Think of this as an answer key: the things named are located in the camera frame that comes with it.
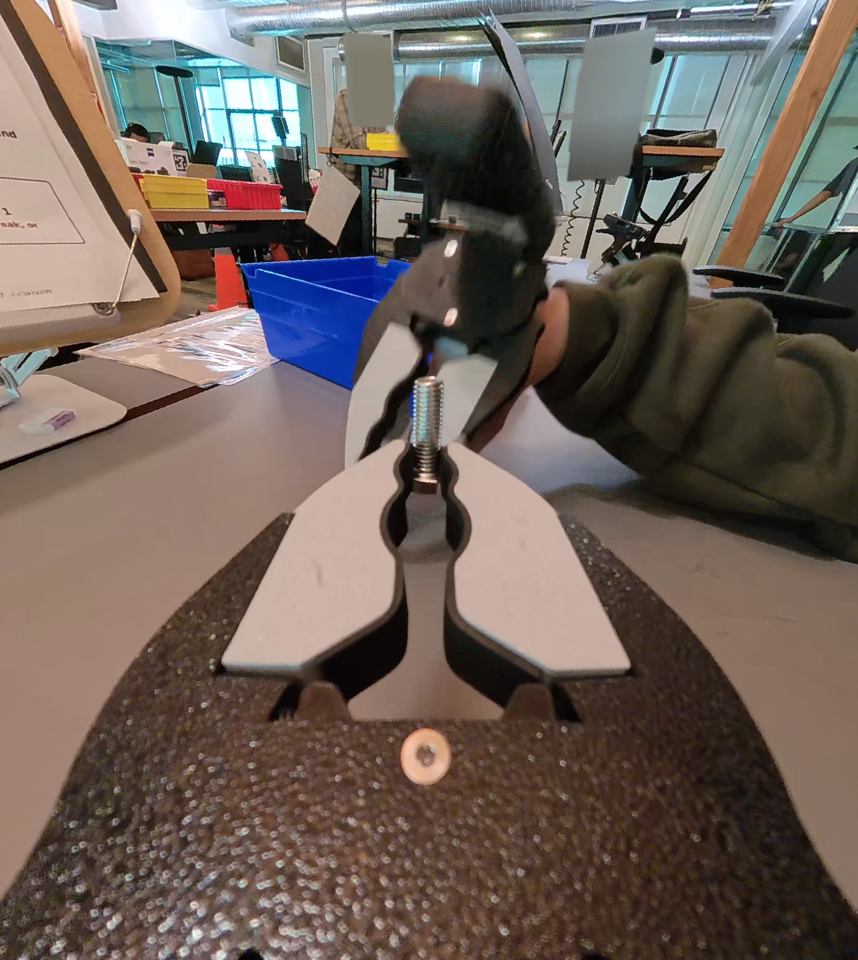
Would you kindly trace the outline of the black and white gripper device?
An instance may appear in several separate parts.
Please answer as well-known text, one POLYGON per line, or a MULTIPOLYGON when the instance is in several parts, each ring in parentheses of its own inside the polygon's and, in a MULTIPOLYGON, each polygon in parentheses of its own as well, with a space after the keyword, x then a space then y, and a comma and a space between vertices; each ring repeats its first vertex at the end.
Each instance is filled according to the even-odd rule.
POLYGON ((605 214, 603 227, 598 230, 598 233, 608 235, 611 241, 601 254, 601 265, 596 273, 614 270, 629 262, 652 255, 655 239, 660 230, 659 222, 643 225, 614 213, 605 214))

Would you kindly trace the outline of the wooden post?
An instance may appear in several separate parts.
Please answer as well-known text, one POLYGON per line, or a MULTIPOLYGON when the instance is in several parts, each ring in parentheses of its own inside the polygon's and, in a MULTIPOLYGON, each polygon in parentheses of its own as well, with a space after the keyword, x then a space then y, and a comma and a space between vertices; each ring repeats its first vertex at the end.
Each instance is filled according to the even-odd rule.
POLYGON ((742 267, 771 212, 858 25, 858 1, 830 1, 822 11, 771 137, 718 256, 742 267))

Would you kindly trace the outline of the orange traffic cone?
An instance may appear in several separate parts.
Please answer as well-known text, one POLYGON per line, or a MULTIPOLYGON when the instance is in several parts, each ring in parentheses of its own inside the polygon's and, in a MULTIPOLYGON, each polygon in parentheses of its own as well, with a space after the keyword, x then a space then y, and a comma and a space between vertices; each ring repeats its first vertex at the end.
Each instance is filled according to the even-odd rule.
POLYGON ((210 304, 209 310, 217 312, 236 306, 249 307, 244 274, 230 247, 217 247, 214 250, 214 262, 217 299, 210 304))

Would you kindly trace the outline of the grey desk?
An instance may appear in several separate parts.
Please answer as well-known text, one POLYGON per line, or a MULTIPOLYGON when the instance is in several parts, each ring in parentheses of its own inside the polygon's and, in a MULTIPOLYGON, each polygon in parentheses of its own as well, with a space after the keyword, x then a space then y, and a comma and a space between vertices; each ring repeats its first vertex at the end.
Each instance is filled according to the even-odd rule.
MULTIPOLYGON (((162 409, 175 402, 188 399, 195 394, 210 388, 235 384, 232 383, 229 385, 217 385, 202 388, 154 370, 141 369, 137 367, 135 368, 134 366, 125 366, 117 362, 80 356, 78 356, 74 363, 69 363, 64 366, 45 368, 44 364, 40 368, 40 373, 64 378, 84 389, 95 392, 96 394, 99 394, 108 400, 123 404, 127 410, 127 414, 122 421, 118 422, 114 426, 130 422, 135 418, 158 409, 162 409)), ((78 441, 78 439, 49 450, 63 447, 75 441, 78 441)), ((5 467, 0 467, 0 471, 6 469, 7 467, 13 466, 15 463, 25 462, 40 454, 22 461, 14 462, 5 467)))
MULTIPOLYGON (((0 896, 134 657, 342 465, 347 400, 279 364, 0 471, 0 896)), ((858 566, 659 501, 530 393, 484 455, 688 623, 858 910, 858 566)))

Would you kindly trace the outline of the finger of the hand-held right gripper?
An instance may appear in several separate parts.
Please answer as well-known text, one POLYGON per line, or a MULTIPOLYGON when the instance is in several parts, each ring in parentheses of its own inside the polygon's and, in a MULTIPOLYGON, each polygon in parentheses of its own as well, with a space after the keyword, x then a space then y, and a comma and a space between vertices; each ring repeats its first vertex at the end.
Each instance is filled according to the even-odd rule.
POLYGON ((344 464, 352 466, 398 439, 414 381, 428 370, 428 352, 406 326, 390 322, 351 391, 344 464))
POLYGON ((491 404, 484 396, 496 368, 496 362, 483 354, 468 354, 442 363, 436 374, 442 387, 442 445, 470 441, 491 418, 491 404))

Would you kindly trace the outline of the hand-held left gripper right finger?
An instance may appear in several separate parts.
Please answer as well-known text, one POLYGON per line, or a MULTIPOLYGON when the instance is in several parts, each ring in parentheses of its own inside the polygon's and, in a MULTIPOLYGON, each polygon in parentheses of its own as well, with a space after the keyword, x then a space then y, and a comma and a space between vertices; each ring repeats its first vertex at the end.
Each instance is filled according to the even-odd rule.
POLYGON ((536 491, 460 443, 440 455, 448 666, 499 706, 540 685, 620 678, 629 656, 561 519, 536 491))

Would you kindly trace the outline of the tall work table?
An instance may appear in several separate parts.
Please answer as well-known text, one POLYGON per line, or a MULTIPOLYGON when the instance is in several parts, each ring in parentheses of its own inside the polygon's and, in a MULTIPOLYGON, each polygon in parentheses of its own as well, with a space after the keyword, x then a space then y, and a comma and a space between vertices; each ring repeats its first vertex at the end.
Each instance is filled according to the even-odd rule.
POLYGON ((375 238, 373 226, 373 187, 371 170, 381 167, 391 167, 397 162, 406 160, 408 153, 405 149, 398 150, 368 150, 368 149, 332 149, 319 147, 316 152, 325 155, 337 162, 350 164, 361 168, 362 173, 362 230, 363 248, 367 255, 375 253, 375 238))
POLYGON ((624 211, 630 220, 641 220, 652 227, 674 223, 699 198, 723 155, 724 150, 719 147, 637 144, 632 156, 631 191, 624 211), (675 192, 663 211, 652 218, 643 210, 643 199, 650 182, 675 177, 680 178, 675 192))

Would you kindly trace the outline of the white stand base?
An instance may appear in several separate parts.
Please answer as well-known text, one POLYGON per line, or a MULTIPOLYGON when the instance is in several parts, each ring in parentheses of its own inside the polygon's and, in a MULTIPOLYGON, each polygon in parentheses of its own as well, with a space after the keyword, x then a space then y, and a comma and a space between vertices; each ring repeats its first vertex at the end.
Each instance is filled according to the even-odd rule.
POLYGON ((54 348, 12 354, 0 361, 0 468, 82 439, 121 422, 123 404, 49 373, 43 364, 54 348), (19 425, 43 411, 73 409, 76 420, 46 436, 29 436, 19 425))

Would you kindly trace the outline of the person's right forearm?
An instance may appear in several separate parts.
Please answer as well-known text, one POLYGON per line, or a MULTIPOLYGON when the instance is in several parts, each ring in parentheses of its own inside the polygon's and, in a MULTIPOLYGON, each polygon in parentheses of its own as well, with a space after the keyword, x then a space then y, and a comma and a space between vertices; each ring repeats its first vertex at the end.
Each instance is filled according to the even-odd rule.
POLYGON ((567 350, 535 390, 562 426, 660 498, 858 564, 858 348, 777 333, 747 298, 691 297, 668 256, 557 284, 567 350))

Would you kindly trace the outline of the steel hex bolt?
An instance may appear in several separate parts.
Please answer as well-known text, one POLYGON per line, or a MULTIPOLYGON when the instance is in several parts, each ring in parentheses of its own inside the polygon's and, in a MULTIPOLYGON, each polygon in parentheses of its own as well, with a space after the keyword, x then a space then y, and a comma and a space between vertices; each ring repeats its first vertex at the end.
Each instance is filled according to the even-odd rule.
POLYGON ((411 394, 412 488, 421 495, 438 490, 437 464, 441 448, 443 385, 438 377, 418 378, 411 394))

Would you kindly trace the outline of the small red bin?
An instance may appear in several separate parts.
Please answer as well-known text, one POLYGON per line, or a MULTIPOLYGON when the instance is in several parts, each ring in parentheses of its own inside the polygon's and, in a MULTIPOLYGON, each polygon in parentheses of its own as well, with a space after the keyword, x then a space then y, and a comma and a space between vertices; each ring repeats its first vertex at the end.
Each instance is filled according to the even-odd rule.
POLYGON ((212 195, 220 194, 228 210, 281 210, 282 187, 274 183, 209 178, 212 195))

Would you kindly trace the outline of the person's right hand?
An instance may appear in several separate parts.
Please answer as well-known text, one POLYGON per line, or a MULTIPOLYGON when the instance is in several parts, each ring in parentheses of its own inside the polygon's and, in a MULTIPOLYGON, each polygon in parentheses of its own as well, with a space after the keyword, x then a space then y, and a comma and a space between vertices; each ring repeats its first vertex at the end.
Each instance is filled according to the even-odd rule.
POLYGON ((532 354, 527 386, 535 389, 550 378, 563 361, 567 350, 570 303, 564 285, 553 286, 532 314, 540 332, 532 354))

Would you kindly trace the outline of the silver air duct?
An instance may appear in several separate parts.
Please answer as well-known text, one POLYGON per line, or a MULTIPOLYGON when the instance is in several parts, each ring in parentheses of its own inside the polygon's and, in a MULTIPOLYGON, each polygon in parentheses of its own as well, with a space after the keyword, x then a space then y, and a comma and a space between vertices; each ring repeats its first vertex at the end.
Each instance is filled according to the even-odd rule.
POLYGON ((600 19, 647 18, 667 52, 759 51, 791 2, 685 1, 331 1, 223 2, 230 33, 324 38, 347 33, 476 29, 494 16, 508 28, 564 29, 600 19))

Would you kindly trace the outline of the dark bag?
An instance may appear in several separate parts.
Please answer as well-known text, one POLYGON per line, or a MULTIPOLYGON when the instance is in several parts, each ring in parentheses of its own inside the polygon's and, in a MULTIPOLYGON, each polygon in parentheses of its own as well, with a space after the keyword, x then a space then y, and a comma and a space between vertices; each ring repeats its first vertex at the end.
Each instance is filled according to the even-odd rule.
POLYGON ((639 136, 641 147, 667 148, 678 152, 681 150, 716 149, 718 133, 713 128, 704 129, 672 129, 651 127, 639 136))

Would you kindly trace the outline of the blue plastic bin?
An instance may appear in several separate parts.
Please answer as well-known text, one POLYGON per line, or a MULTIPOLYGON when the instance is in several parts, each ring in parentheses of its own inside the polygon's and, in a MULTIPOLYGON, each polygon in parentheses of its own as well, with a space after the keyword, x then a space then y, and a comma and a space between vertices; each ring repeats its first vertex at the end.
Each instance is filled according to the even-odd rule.
POLYGON ((375 256, 242 266, 270 355, 346 389, 367 321, 409 269, 375 256))

